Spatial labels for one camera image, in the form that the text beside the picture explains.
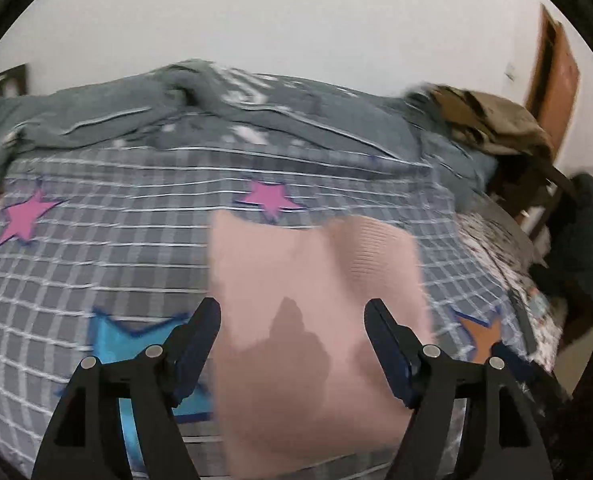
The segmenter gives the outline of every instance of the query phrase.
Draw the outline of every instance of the brown cloth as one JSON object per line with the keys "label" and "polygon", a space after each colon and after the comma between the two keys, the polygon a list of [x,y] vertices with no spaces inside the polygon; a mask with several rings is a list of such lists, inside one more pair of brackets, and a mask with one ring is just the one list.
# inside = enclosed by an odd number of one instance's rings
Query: brown cloth
{"label": "brown cloth", "polygon": [[432,96],[454,140],[491,155],[528,153],[551,160],[548,133],[523,106],[492,94],[435,86]]}

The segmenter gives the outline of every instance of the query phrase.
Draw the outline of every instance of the bed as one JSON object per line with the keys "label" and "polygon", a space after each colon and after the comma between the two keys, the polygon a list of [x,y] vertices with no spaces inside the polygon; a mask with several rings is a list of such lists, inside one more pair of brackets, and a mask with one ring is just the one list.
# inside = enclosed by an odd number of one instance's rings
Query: bed
{"label": "bed", "polygon": [[[281,184],[299,206],[273,219],[286,228],[360,214],[413,234],[435,339],[453,357],[477,350],[459,315],[498,316],[503,341],[526,354],[507,296],[515,288],[537,340],[532,358],[552,370],[565,306],[539,295],[527,273],[539,259],[532,243],[483,193],[494,159],[437,135],[410,95],[418,91],[386,99],[189,60],[0,99],[0,455],[30,475],[59,391],[99,351],[91,327],[143,332],[198,304],[211,212],[268,222],[244,200],[255,182]],[[463,409],[455,405],[443,473]],[[191,415],[179,421],[199,474],[228,476],[209,409]],[[361,450],[285,476],[382,478],[393,452]],[[132,468],[145,476],[138,461]]]}

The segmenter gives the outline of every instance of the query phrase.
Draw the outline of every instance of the wooden door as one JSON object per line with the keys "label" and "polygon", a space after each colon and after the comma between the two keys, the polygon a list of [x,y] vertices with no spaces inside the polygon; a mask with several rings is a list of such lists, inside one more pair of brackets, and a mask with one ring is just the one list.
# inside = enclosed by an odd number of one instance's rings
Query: wooden door
{"label": "wooden door", "polygon": [[526,108],[535,118],[539,116],[543,105],[545,90],[552,69],[552,60],[555,55],[555,41],[557,41],[557,22],[542,4],[541,31],[537,38],[537,58],[532,71],[528,98],[526,99]]}
{"label": "wooden door", "polygon": [[574,100],[579,87],[579,67],[574,60],[563,25],[557,23],[557,36],[552,67],[547,80],[545,96],[537,121],[550,134],[554,155],[563,143]]}

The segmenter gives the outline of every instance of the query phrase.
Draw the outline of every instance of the gray checkered sheet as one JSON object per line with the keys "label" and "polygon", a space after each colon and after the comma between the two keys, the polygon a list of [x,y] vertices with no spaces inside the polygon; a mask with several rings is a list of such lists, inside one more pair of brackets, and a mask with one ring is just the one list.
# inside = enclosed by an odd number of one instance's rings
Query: gray checkered sheet
{"label": "gray checkered sheet", "polygon": [[[253,180],[285,184],[286,195],[304,206],[281,212],[278,225],[286,228],[358,214],[411,232],[439,345],[466,358],[473,348],[453,311],[481,320],[500,312],[504,341],[523,353],[509,300],[460,243],[453,197],[429,165],[251,144],[28,155],[8,170],[4,204],[27,200],[37,186],[44,200],[64,202],[36,221],[29,244],[13,238],[0,246],[3,457],[30,475],[58,393],[91,351],[88,329],[97,310],[135,328],[192,312],[208,285],[211,212],[266,222],[258,206],[237,203]],[[5,228],[0,212],[0,237]],[[461,424],[456,407],[444,472],[454,463]],[[227,476],[216,422],[180,428],[199,474]],[[393,452],[332,458],[289,476],[383,478]]]}

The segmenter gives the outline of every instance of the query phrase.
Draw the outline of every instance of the pink towel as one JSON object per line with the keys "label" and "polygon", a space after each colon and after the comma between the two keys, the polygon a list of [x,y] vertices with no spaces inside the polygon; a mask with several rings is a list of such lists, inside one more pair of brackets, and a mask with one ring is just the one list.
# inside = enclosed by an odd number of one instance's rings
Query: pink towel
{"label": "pink towel", "polygon": [[223,312],[215,413],[233,476],[398,445],[411,412],[388,387],[363,309],[381,298],[431,342],[411,235],[361,216],[294,230],[217,212],[209,258]]}

